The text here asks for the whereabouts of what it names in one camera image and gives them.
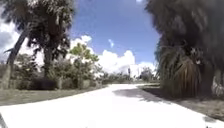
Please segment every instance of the grass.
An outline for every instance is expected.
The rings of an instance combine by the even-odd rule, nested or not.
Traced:
[[[101,88],[103,87],[90,87],[84,90],[57,90],[57,91],[0,90],[0,106],[52,100],[84,92],[89,92]]]

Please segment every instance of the vegetation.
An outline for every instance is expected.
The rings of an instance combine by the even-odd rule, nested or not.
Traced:
[[[148,0],[146,10],[161,34],[158,75],[171,95],[195,96],[211,90],[216,70],[223,76],[223,5],[220,0]]]
[[[14,22],[22,31],[14,48],[8,50],[6,71],[1,88],[9,88],[9,81],[16,56],[25,40],[28,46],[37,46],[34,55],[44,50],[45,77],[53,59],[59,54],[66,55],[69,47],[68,29],[71,27],[74,7],[73,0],[0,0],[4,6],[2,18],[6,22]]]

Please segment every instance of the paved road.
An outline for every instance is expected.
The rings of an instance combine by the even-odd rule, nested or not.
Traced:
[[[108,88],[58,100],[0,107],[8,128],[224,128],[205,116],[139,90]]]

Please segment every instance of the road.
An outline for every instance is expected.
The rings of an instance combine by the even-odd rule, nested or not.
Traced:
[[[71,97],[0,107],[8,128],[224,128],[205,115],[137,85],[111,85]]]

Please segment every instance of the palm trunk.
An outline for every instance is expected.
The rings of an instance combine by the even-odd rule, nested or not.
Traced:
[[[20,35],[19,39],[17,40],[14,48],[12,49],[12,51],[9,54],[9,57],[7,59],[6,70],[5,70],[5,73],[2,78],[2,86],[1,86],[2,89],[9,89],[9,82],[10,82],[10,77],[11,77],[11,74],[13,71],[14,61],[16,59],[17,54],[19,53],[19,50],[20,50],[24,40],[27,37],[27,34],[28,34],[28,29],[24,29],[24,31]]]
[[[52,49],[44,49],[44,77],[49,78],[52,64]]]
[[[223,71],[221,71],[221,73],[220,73],[220,84],[221,84],[221,86],[224,86],[223,85]]]

